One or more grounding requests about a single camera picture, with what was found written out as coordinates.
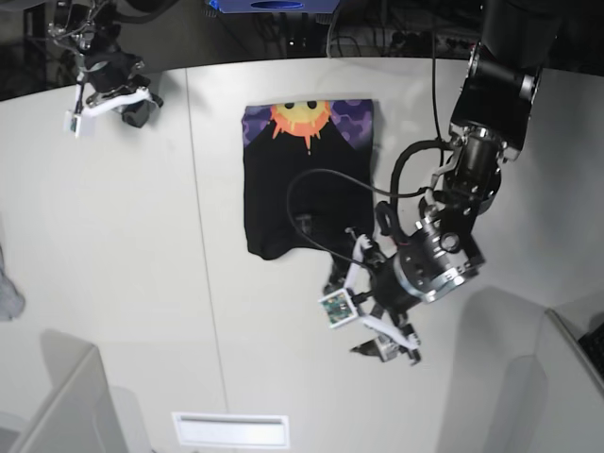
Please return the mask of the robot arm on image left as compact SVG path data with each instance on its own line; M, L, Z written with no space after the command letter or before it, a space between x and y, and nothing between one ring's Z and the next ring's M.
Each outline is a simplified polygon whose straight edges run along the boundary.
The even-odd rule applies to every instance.
M115 1L91 1L87 5L58 1L48 37L75 58L77 77L75 105L65 113L64 127L77 137L88 133L94 120L116 112L122 121L141 128L163 100L152 92L151 81L142 75L142 57L125 51L118 43L123 25L146 25L158 19L174 1L131 1L140 15L126 15Z

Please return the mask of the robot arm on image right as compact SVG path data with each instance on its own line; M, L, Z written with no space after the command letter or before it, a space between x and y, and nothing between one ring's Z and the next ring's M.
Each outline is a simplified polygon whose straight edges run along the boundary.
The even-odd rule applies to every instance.
M409 145L397 158L390 187L374 213L395 252L386 255L359 235L345 256L343 285L320 306L332 327L359 322L374 338L357 354L391 361L421 360L420 340L409 320L419 304L435 302L476 277L485 259L473 237L477 218L493 204L501 166L523 149L548 52L561 26L561 1L487 1L480 36L453 109L448 141ZM400 225L400 177L415 154L436 148L442 163L416 192L419 218L412 233Z

